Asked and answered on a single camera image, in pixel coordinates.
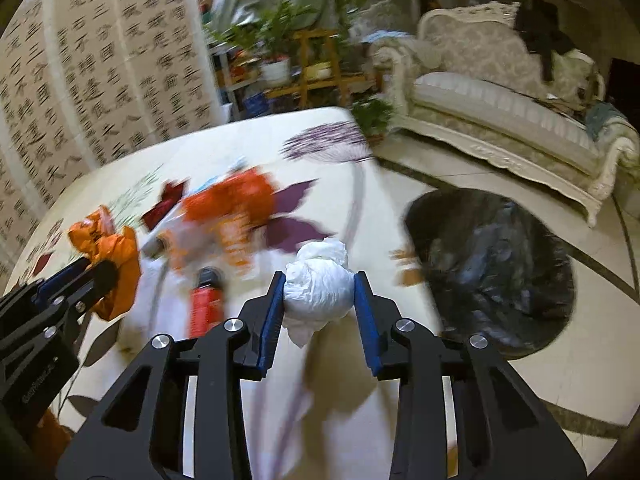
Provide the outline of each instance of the white flower pot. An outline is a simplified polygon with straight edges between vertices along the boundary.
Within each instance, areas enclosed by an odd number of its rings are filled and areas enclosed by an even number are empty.
[[[286,86],[291,80],[290,60],[283,59],[274,63],[263,63],[260,66],[262,79],[270,87]]]

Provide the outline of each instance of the black bottle cap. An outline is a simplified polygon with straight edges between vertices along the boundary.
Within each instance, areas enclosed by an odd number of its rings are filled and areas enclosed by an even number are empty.
[[[212,288],[222,289],[222,283],[222,272],[220,272],[219,269],[203,267],[198,273],[198,283],[196,288],[200,288],[201,286],[210,286]]]

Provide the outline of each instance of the red bottle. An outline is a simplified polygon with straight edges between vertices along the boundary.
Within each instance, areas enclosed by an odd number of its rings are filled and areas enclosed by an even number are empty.
[[[212,267],[200,269],[198,283],[191,293],[189,338],[205,335],[225,319],[222,273]]]

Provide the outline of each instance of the black trash bag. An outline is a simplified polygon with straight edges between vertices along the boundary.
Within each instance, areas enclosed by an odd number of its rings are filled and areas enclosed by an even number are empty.
[[[564,243],[513,200],[437,190],[415,200],[404,223],[443,336],[482,334],[515,359],[544,348],[569,321],[575,291]]]

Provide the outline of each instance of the wooden plant stand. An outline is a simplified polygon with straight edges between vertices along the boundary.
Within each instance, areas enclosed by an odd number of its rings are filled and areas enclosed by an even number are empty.
[[[267,99],[274,97],[280,97],[288,94],[300,93],[300,109],[306,108],[308,104],[308,91],[316,88],[328,88],[336,86],[340,89],[340,106],[345,107],[347,105],[347,97],[349,95],[349,83],[362,82],[366,78],[364,74],[350,75],[342,77],[340,72],[340,60],[338,59],[338,53],[335,50],[334,30],[327,30],[324,28],[316,28],[314,30],[299,30],[293,35],[294,40],[300,41],[300,65],[302,71],[300,72],[300,80],[290,86],[283,86],[280,88],[274,88],[265,91]],[[320,81],[309,82],[306,80],[306,68],[308,67],[308,46],[310,38],[325,38],[324,46],[329,53],[331,59],[331,73],[332,76],[329,79],[321,79]]]

